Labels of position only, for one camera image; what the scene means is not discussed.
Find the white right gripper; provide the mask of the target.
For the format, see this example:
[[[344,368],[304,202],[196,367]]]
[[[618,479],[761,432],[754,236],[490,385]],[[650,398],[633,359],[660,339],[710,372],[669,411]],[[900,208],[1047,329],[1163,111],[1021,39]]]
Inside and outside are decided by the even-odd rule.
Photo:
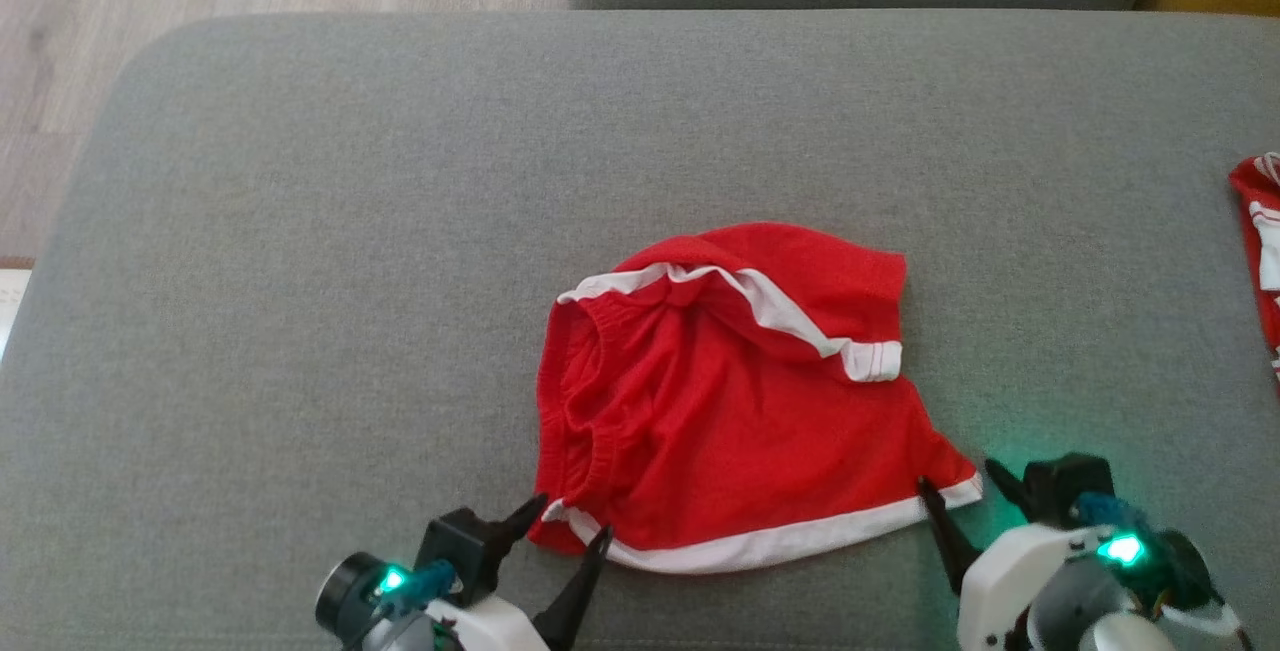
[[[1027,522],[1036,522],[1036,500],[1027,482],[995,458],[984,460],[984,469]],[[1070,531],[1018,524],[984,551],[954,521],[942,492],[924,475],[916,481],[916,495],[948,587],[960,596],[956,636],[961,651],[1014,651],[1021,647],[1021,632],[1029,651],[1079,650],[1085,629],[1103,613],[1091,599],[1087,572],[1053,578],[1062,567],[1094,558],[1112,535],[1111,524]]]

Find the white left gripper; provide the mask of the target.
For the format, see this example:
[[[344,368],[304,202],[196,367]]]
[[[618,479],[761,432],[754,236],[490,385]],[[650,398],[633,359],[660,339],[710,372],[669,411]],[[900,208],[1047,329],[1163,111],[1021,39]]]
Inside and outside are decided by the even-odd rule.
[[[515,545],[524,540],[548,503],[547,492],[539,492],[498,522],[499,544]],[[564,588],[532,619],[497,595],[470,608],[456,608],[444,599],[433,600],[426,614],[435,622],[451,623],[461,651],[572,651],[613,538],[612,524],[605,524],[588,544]]]

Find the red shorts with white trim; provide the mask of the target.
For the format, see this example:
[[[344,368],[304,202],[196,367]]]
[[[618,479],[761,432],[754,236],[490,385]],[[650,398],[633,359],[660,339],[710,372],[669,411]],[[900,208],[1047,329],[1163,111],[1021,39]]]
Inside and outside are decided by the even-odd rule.
[[[749,223],[562,292],[538,372],[530,540],[644,572],[745,572],[983,499],[904,373],[904,255]]]

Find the red garment with white stripes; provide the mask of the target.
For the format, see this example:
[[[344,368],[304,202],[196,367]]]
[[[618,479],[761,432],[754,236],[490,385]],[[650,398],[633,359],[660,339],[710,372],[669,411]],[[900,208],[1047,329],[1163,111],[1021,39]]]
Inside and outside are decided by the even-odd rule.
[[[1229,182],[1240,210],[1251,290],[1280,395],[1280,153],[1244,159]]]

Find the light floor rug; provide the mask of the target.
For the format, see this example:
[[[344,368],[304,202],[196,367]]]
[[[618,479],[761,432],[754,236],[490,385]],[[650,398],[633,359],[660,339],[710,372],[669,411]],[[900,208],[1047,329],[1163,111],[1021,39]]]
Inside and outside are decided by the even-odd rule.
[[[32,269],[0,269],[0,361],[4,358]]]

